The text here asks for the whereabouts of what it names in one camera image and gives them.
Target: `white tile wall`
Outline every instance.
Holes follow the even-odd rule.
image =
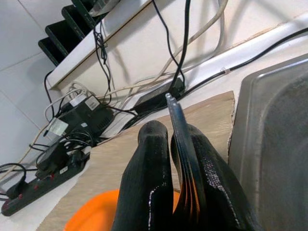
[[[21,2],[0,0],[0,165],[18,161],[46,123],[43,111],[49,102],[43,80],[55,67],[42,53],[38,41],[46,37],[42,25],[61,20],[65,1]],[[59,92],[53,91],[51,96],[56,98]],[[32,161],[35,155],[36,151],[31,152],[25,162]]]
[[[45,29],[47,25],[64,20],[61,10],[72,5],[71,0],[19,0],[34,20]]]

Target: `wooden board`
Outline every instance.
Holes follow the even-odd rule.
[[[232,91],[184,110],[187,122],[199,128],[209,138],[225,161],[228,160],[233,111]],[[167,127],[170,139],[173,134],[170,116],[157,120]],[[141,126],[127,129],[119,137],[92,149],[88,170],[45,218],[38,231],[63,230],[65,223],[89,199],[104,191],[119,188],[122,173],[136,150],[137,135]],[[179,180],[173,164],[172,179],[174,188],[179,189]]]

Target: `black power adapter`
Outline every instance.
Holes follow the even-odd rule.
[[[166,93],[171,93],[174,98],[178,99],[185,91],[184,83],[180,78],[177,78],[173,88],[169,91],[170,86],[171,82],[141,96],[133,107],[133,110],[140,114],[142,112],[166,106]]]

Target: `white shelf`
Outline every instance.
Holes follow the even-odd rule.
[[[105,40],[108,40],[114,35],[149,3],[150,0],[121,0],[119,4],[103,18]],[[61,80],[70,74],[94,51],[95,42],[93,31],[91,31],[49,75],[49,89],[57,86]]]

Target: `white wall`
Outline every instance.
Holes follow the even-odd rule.
[[[49,102],[42,83],[55,66],[38,41],[47,37],[46,25],[63,20],[61,9],[69,4],[70,0],[0,1],[0,165],[18,161],[46,123],[43,111]]]
[[[173,48],[180,46],[185,1],[156,2],[170,29]],[[217,0],[192,1],[190,35],[199,30],[215,14],[216,9]],[[306,0],[230,0],[225,11],[226,33],[222,51],[288,22],[307,10]],[[218,35],[219,24],[216,23],[189,46],[186,62],[192,63],[213,50]],[[108,60],[116,88],[157,74],[169,58],[165,31],[151,4],[112,36],[107,44]],[[59,88],[66,91],[74,79],[97,94],[102,95],[106,91],[106,79],[95,54],[64,79]]]

